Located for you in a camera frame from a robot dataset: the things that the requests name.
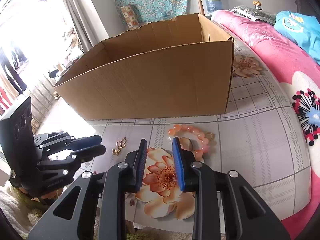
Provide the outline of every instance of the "floral tablecloth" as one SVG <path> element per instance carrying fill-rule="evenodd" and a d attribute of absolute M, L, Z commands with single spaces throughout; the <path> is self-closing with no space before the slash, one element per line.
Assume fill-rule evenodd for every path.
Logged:
<path fill-rule="evenodd" d="M 213 91 L 210 100 L 214 100 L 215 93 L 219 91 Z M 83 163 L 75 177 L 84 170 L 97 173 L 107 171 L 114 164 L 124 161 L 128 152 L 137 150 L 141 138 L 147 140 L 148 159 L 144 185 L 137 195 L 139 200 L 134 194 L 126 198 L 126 219 L 138 224 L 192 232 L 193 195 L 179 195 L 181 192 L 174 184 L 164 192 L 157 187 L 157 183 L 151 185 L 152 179 L 146 179 L 147 174 L 160 174 L 160 170 L 173 165 L 168 130 L 174 124 L 185 123 L 214 133 L 208 153 L 202 156 L 204 162 L 216 171 L 237 170 L 279 219 L 292 216 L 310 201 L 310 160 L 295 110 L 270 70 L 238 38 L 235 38 L 234 71 L 225 114 L 87 122 L 102 136 L 102 144 L 107 151 Z M 112 148 L 123 137 L 127 138 L 126 147 L 118 156 L 113 155 Z M 189 132 L 180 132 L 179 137 L 190 138 L 194 149 L 201 146 Z M 223 222 L 219 192 L 218 199 Z M 221 231 L 225 231 L 224 223 L 221 223 Z"/>

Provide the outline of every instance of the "brown cardboard box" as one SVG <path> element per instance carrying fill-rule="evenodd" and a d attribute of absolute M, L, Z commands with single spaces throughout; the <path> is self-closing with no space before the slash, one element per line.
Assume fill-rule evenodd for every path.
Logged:
<path fill-rule="evenodd" d="M 177 16 L 99 42 L 55 89 L 86 120 L 223 114 L 233 52 L 214 22 Z"/>

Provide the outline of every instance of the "white flower on blanket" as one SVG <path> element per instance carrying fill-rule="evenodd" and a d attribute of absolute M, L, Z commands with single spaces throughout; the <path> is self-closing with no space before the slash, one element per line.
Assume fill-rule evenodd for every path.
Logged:
<path fill-rule="evenodd" d="M 280 85 L 293 103 L 296 101 L 292 99 L 292 97 L 297 95 L 297 92 L 300 92 L 301 90 L 307 92 L 308 89 L 310 89 L 315 95 L 320 95 L 320 89 L 316 83 L 301 71 L 296 71 L 293 74 L 292 84 L 281 83 Z M 312 170 L 320 177 L 320 139 L 314 140 L 314 144 L 308 146 L 308 150 Z"/>

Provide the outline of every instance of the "metal bolt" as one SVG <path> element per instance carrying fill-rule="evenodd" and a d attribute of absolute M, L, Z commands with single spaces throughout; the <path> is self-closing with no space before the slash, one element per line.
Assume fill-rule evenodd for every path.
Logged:
<path fill-rule="evenodd" d="M 128 163 L 121 162 L 118 164 L 118 168 L 120 168 L 120 169 L 125 169 L 126 167 L 128 167 Z"/>
<path fill-rule="evenodd" d="M 192 166 L 195 168 L 201 168 L 202 167 L 202 162 L 193 162 Z"/>
<path fill-rule="evenodd" d="M 85 171 L 81 174 L 81 177 L 84 179 L 87 179 L 91 176 L 91 172 L 90 171 Z"/>
<path fill-rule="evenodd" d="M 239 176 L 239 173 L 237 171 L 230 171 L 229 172 L 229 176 L 230 177 L 233 177 L 233 178 L 236 178 Z"/>

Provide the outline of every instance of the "gray curtain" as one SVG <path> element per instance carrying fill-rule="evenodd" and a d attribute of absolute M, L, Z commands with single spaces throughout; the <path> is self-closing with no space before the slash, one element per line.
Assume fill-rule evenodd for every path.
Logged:
<path fill-rule="evenodd" d="M 82 45 L 84 53 L 91 49 L 98 42 L 85 19 L 77 0 L 63 0 L 74 23 L 76 33 Z"/>

